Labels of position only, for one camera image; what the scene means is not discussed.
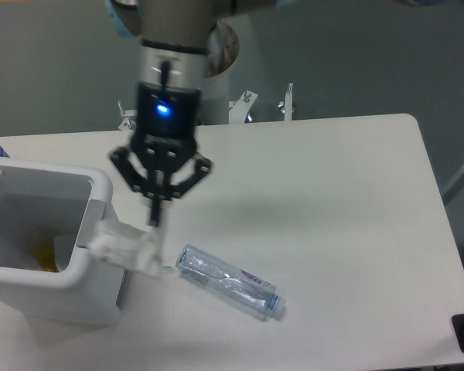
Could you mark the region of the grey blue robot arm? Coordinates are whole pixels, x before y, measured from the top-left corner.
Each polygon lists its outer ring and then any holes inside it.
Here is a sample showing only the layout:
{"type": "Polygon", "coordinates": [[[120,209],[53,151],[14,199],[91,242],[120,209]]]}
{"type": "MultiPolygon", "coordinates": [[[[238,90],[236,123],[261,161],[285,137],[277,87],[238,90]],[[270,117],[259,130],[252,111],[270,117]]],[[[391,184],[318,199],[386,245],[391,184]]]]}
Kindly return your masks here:
{"type": "Polygon", "coordinates": [[[116,30],[140,39],[136,128],[109,158],[129,188],[150,202],[149,226],[165,202],[206,177],[212,162],[197,151],[195,127],[217,22],[283,1],[107,1],[116,30]]]}

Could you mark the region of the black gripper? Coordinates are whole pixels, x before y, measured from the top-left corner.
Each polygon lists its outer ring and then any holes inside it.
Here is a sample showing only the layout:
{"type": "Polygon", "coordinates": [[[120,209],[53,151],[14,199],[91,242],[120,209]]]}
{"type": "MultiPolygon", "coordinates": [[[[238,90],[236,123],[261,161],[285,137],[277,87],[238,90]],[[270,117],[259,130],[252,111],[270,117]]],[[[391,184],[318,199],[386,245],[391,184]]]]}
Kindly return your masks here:
{"type": "Polygon", "coordinates": [[[162,200],[156,182],[141,175],[131,162],[131,150],[147,170],[162,170],[162,198],[179,199],[208,176],[213,163],[196,152],[194,138],[201,92],[140,83],[137,88],[137,126],[130,146],[116,147],[108,155],[128,188],[150,202],[148,225],[162,226],[162,200]],[[188,162],[192,172],[172,184],[172,177],[188,162]]]}

